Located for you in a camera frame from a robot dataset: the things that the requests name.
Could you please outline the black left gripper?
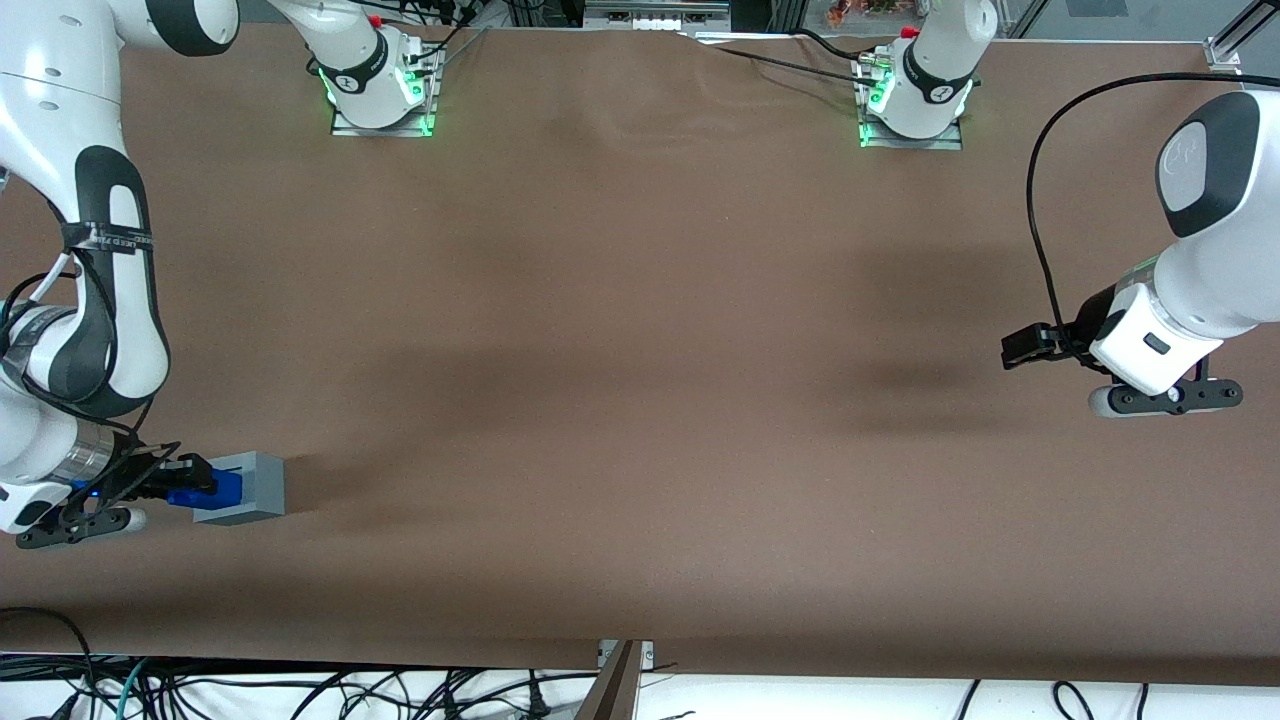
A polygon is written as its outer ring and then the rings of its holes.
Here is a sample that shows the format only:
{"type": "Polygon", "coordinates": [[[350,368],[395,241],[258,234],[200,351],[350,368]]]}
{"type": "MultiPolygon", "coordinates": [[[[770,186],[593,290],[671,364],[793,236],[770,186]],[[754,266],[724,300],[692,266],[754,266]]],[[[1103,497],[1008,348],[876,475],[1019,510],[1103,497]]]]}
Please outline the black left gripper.
{"type": "Polygon", "coordinates": [[[1138,363],[1143,359],[1146,284],[1111,284],[1080,306],[1074,322],[1041,323],[1002,338],[1002,368],[1052,361],[1075,351],[1078,363],[1138,363]]]}

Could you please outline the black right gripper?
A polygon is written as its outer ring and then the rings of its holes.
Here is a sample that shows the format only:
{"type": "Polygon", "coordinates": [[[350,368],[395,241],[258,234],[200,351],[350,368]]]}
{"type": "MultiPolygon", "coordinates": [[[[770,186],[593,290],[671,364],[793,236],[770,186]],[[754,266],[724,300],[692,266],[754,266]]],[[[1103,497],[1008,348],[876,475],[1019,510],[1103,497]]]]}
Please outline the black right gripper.
{"type": "Polygon", "coordinates": [[[65,515],[87,514],[84,506],[92,498],[95,512],[101,512],[125,501],[166,498],[177,489],[215,495],[218,479],[205,457],[180,455],[170,461],[179,447],[179,441],[143,446],[138,439],[119,439],[105,469],[68,496],[65,515]]]}

